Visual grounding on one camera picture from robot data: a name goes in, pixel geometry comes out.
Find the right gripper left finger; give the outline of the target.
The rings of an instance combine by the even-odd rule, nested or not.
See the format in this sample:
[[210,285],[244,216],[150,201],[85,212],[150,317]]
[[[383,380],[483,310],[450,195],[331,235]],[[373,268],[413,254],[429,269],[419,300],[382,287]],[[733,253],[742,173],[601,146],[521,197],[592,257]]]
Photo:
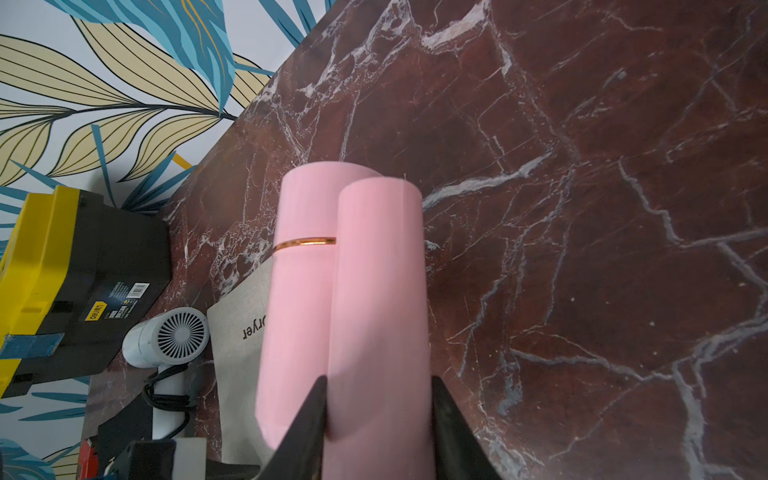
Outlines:
[[322,476],[328,378],[320,376],[259,480],[317,480]]

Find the pink hair dryer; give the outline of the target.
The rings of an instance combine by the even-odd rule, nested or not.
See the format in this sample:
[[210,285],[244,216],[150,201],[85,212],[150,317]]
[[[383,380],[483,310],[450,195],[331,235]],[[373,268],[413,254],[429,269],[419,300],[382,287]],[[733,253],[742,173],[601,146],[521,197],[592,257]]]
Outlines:
[[436,475],[422,197],[315,162],[283,178],[255,416],[272,456],[328,378],[320,479]]

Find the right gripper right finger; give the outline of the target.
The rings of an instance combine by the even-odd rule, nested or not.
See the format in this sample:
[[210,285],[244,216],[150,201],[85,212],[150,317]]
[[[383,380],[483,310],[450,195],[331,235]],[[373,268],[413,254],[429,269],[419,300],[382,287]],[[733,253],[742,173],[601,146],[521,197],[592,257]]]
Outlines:
[[501,480],[444,381],[431,378],[436,478]]

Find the beige drawstring bag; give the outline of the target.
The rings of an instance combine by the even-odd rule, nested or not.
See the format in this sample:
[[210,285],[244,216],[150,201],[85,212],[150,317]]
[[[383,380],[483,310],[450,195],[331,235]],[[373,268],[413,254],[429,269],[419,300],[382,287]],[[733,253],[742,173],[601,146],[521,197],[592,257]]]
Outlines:
[[207,312],[227,464],[264,465],[272,455],[255,418],[255,397],[273,264],[266,260]]

